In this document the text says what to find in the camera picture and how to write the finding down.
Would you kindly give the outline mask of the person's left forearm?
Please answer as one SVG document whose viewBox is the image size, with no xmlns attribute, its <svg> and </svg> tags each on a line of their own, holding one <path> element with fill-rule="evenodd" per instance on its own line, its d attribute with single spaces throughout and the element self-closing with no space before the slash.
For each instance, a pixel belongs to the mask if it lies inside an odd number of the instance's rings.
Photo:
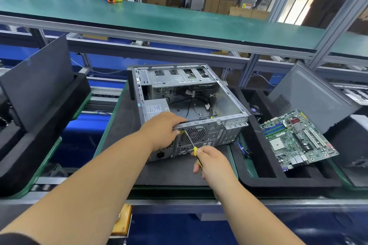
<svg viewBox="0 0 368 245">
<path fill-rule="evenodd" d="M 150 148 L 139 132 L 110 146 L 0 232 L 0 245 L 107 245 Z"/>
</svg>

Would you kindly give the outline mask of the person's right forearm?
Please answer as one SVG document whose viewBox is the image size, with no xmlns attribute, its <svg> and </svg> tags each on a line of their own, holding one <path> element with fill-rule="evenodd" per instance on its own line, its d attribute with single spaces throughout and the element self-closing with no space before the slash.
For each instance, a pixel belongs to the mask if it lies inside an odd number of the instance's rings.
<svg viewBox="0 0 368 245">
<path fill-rule="evenodd" d="M 305 245 L 233 176 L 208 180 L 240 245 Z"/>
</svg>

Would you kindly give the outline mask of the black case side panel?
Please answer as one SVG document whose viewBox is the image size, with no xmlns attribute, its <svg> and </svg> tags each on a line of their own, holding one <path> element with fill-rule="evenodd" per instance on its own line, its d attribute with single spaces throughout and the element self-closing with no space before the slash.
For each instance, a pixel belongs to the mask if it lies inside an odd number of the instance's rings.
<svg viewBox="0 0 368 245">
<path fill-rule="evenodd" d="M 30 132 L 73 80 L 64 34 L 1 75 L 0 87 L 21 127 Z"/>
</svg>

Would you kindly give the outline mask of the grey metal computer case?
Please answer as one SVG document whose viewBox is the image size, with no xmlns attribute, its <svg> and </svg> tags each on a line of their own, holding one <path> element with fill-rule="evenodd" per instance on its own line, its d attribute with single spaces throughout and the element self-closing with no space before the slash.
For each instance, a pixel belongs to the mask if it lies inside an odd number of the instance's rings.
<svg viewBox="0 0 368 245">
<path fill-rule="evenodd" d="M 142 102 L 167 99 L 171 113 L 186 118 L 181 132 L 166 148 L 151 153 L 149 162 L 190 154 L 197 148 L 231 144 L 248 126 L 250 113 L 206 64 L 128 66 L 131 100 L 143 125 Z"/>
</svg>

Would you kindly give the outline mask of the aluminium frame post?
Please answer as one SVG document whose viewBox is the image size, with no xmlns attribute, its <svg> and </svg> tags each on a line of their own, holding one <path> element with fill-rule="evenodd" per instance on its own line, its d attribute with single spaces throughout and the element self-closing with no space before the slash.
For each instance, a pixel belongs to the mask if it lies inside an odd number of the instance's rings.
<svg viewBox="0 0 368 245">
<path fill-rule="evenodd" d="M 329 55 L 339 38 L 350 28 L 362 11 L 368 6 L 368 0 L 345 0 L 334 18 L 331 20 L 324 35 L 316 45 L 314 57 L 307 66 L 316 70 L 323 64 L 325 57 Z"/>
</svg>

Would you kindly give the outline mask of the green computer motherboard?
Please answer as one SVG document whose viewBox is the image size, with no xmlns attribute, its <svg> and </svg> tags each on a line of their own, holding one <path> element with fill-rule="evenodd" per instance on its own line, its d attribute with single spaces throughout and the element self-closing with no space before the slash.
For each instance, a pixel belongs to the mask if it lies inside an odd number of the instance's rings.
<svg viewBox="0 0 368 245">
<path fill-rule="evenodd" d="M 300 109 L 265 121 L 260 128 L 284 172 L 339 155 Z"/>
</svg>

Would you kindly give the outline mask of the person's left hand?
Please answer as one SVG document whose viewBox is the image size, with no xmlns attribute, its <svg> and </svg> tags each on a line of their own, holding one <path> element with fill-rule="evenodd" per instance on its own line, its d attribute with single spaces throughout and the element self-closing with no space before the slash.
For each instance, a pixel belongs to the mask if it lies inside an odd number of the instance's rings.
<svg viewBox="0 0 368 245">
<path fill-rule="evenodd" d="M 155 152 L 166 148 L 175 140 L 172 138 L 172 130 L 183 122 L 186 122 L 186 118 L 171 112 L 162 112 L 145 122 L 139 130 L 139 135 L 149 146 L 150 152 Z"/>
</svg>

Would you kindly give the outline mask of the grey power supply unit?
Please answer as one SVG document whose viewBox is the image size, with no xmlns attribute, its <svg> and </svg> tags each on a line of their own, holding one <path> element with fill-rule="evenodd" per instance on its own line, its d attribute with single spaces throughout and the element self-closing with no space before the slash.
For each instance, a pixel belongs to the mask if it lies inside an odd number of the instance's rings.
<svg viewBox="0 0 368 245">
<path fill-rule="evenodd" d="M 141 105 L 144 120 L 143 123 L 162 112 L 170 112 L 167 99 L 165 98 L 144 100 Z"/>
</svg>

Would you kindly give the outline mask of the person's right hand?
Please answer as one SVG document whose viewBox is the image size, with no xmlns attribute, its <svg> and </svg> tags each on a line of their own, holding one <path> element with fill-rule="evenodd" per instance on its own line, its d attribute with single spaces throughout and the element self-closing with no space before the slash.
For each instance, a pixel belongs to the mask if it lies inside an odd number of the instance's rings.
<svg viewBox="0 0 368 245">
<path fill-rule="evenodd" d="M 234 186 L 237 183 L 237 178 L 228 159 L 212 146 L 203 147 L 208 147 L 208 157 L 199 157 L 203 169 L 200 169 L 196 161 L 193 172 L 195 174 L 201 173 L 202 178 L 214 191 L 224 191 Z"/>
</svg>

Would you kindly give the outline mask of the grey case side panel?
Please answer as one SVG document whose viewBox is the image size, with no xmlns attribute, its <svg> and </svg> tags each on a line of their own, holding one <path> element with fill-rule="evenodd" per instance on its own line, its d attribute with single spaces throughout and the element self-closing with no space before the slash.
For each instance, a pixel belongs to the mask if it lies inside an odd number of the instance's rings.
<svg viewBox="0 0 368 245">
<path fill-rule="evenodd" d="M 278 116 L 299 109 L 321 133 L 362 108 L 299 62 L 268 94 L 268 99 Z"/>
</svg>

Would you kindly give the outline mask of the yellow control box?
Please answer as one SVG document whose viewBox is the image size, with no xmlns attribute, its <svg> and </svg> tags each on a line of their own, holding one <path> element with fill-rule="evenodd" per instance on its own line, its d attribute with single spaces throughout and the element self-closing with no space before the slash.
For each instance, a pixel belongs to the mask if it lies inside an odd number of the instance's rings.
<svg viewBox="0 0 368 245">
<path fill-rule="evenodd" d="M 127 238 L 130 231 L 131 219 L 132 219 L 132 206 L 131 204 L 124 204 L 114 224 L 112 233 L 109 238 L 110 239 Z"/>
</svg>

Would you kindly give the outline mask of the yellow black handled screwdriver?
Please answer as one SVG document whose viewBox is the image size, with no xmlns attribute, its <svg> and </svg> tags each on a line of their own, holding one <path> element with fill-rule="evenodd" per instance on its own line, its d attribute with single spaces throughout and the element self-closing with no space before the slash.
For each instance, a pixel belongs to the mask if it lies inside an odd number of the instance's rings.
<svg viewBox="0 0 368 245">
<path fill-rule="evenodd" d="M 198 157 L 198 155 L 197 155 L 197 147 L 196 147 L 196 146 L 194 145 L 194 143 L 192 142 L 192 140 L 191 140 L 191 138 L 190 138 L 190 136 L 189 136 L 188 132 L 187 132 L 186 130 L 184 130 L 184 132 L 185 132 L 185 134 L 186 134 L 186 136 L 187 136 L 188 140 L 190 141 L 190 144 L 191 144 L 191 145 L 192 145 L 192 147 L 193 147 L 193 155 L 196 157 L 196 159 L 197 159 L 197 162 L 198 162 L 198 164 L 199 164 L 200 169 L 203 169 L 202 163 L 201 163 L 201 161 L 200 161 L 200 159 L 199 159 L 199 157 Z"/>
</svg>

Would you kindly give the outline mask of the green conveyor belt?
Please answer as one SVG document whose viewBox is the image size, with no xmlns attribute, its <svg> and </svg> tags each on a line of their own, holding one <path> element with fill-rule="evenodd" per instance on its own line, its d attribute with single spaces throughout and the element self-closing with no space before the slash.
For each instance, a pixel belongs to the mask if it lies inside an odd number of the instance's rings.
<svg viewBox="0 0 368 245">
<path fill-rule="evenodd" d="M 324 29 L 123 1 L 0 0 L 0 23 L 310 59 Z"/>
</svg>

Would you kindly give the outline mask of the black foam tray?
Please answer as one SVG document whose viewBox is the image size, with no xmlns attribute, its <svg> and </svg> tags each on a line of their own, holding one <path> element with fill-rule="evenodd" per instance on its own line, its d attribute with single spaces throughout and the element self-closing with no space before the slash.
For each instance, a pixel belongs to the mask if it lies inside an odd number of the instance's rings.
<svg viewBox="0 0 368 245">
<path fill-rule="evenodd" d="M 30 191 L 60 145 L 61 133 L 78 117 L 92 93 L 85 74 L 75 73 L 70 86 L 26 132 L 12 121 L 0 134 L 0 199 Z"/>
<path fill-rule="evenodd" d="M 264 196 L 290 189 L 292 193 L 312 189 L 335 189 L 342 184 L 352 190 L 368 189 L 368 109 L 359 109 L 334 126 L 323 136 L 339 152 L 338 156 L 309 165 L 298 166 L 287 172 L 282 170 L 260 124 L 278 116 L 266 94 L 256 88 L 230 88 L 232 93 L 251 113 L 248 126 L 236 141 L 228 146 L 240 183 Z M 257 105 L 263 116 L 255 116 L 250 104 Z"/>
</svg>

